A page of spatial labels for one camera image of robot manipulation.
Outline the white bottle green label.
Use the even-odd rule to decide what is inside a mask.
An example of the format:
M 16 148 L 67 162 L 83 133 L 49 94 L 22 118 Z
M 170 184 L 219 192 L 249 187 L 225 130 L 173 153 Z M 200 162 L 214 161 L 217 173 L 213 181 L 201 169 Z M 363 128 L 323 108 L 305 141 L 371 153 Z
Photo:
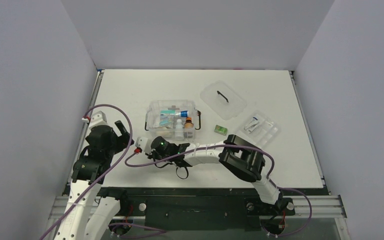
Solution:
M 181 119 L 176 120 L 174 129 L 174 139 L 177 141 L 182 141 L 184 139 L 184 125 Z

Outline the teal packet of supplies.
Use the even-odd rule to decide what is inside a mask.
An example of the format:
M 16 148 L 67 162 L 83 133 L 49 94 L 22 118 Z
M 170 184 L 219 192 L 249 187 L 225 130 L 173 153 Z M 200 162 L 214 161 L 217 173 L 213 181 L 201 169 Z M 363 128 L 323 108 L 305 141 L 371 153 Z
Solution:
M 175 117 L 168 115 L 168 111 L 170 110 L 161 110 L 159 113 L 159 126 L 172 128 L 174 125 Z

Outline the clear plastic medicine box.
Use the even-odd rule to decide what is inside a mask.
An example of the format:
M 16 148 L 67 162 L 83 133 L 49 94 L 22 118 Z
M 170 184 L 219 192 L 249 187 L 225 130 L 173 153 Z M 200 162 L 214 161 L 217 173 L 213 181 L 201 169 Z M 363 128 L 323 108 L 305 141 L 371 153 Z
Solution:
M 154 100 L 147 108 L 144 130 L 166 140 L 194 142 L 201 115 L 193 100 Z

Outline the brown bottle orange label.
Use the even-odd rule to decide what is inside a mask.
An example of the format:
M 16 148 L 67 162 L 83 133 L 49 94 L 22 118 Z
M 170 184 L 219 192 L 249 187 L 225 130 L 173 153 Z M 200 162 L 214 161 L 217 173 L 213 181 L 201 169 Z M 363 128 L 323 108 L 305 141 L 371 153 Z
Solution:
M 195 125 L 194 125 L 191 117 L 187 117 L 185 119 L 184 129 L 186 132 L 193 132 L 195 130 Z

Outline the white bottle blue label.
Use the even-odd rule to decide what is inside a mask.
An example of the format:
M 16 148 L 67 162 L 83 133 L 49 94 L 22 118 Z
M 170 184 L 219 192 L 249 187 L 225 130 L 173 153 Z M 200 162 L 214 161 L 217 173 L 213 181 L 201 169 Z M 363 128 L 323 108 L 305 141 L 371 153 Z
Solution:
M 188 118 L 189 117 L 189 111 L 188 110 L 169 110 L 168 115 L 173 116 L 174 118 Z

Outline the small green box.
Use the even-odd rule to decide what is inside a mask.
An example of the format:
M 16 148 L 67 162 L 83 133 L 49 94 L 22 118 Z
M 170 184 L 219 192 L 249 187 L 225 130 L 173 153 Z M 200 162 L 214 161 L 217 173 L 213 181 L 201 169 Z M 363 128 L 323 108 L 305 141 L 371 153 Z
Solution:
M 226 127 L 216 125 L 214 127 L 214 132 L 223 136 L 226 136 L 228 134 L 228 129 Z

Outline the blue white wipe packets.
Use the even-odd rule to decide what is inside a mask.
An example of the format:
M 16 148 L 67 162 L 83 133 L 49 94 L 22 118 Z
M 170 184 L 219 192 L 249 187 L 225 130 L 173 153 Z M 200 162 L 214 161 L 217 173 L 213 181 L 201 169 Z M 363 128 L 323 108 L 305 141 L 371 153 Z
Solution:
M 253 116 L 250 120 L 250 122 L 248 122 L 244 127 L 243 127 L 243 130 L 248 132 L 248 133 L 252 133 L 257 127 L 259 127 L 261 125 L 261 121 L 259 118 L 257 118 L 256 116 Z

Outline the clear plastic divider tray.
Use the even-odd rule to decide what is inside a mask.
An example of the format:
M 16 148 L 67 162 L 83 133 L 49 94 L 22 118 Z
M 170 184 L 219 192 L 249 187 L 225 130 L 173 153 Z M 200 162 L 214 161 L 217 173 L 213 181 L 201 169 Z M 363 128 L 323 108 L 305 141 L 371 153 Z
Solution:
M 254 116 L 259 118 L 261 124 L 253 132 L 249 133 L 244 130 L 244 126 L 249 123 Z M 279 133 L 279 125 L 260 110 L 255 110 L 252 114 L 249 114 L 240 122 L 234 132 L 235 135 L 261 149 L 270 144 Z

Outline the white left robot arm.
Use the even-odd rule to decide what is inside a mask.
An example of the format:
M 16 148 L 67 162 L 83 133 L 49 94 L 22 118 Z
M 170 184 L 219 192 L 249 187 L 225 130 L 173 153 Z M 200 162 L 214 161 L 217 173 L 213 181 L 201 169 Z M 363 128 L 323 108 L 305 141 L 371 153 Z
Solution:
M 134 143 L 120 120 L 114 124 L 120 135 L 106 121 L 92 119 L 90 133 L 85 138 L 87 145 L 73 165 L 67 206 L 54 239 L 99 240 L 108 229 L 112 217 L 129 210 L 129 201 L 123 194 L 107 192 L 95 212 L 91 213 L 114 155 Z

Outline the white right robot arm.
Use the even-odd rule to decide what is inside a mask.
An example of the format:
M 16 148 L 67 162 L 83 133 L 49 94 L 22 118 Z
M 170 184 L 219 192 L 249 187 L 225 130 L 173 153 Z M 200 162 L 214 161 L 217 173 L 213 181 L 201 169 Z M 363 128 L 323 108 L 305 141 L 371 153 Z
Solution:
M 221 164 L 239 180 L 253 186 L 267 213 L 294 210 L 292 200 L 284 198 L 283 190 L 270 179 L 274 166 L 265 170 L 265 157 L 271 162 L 273 157 L 237 135 L 231 134 L 225 141 L 213 144 L 175 144 L 158 136 L 145 145 L 144 152 L 155 163 L 164 162 L 185 170 L 197 165 Z

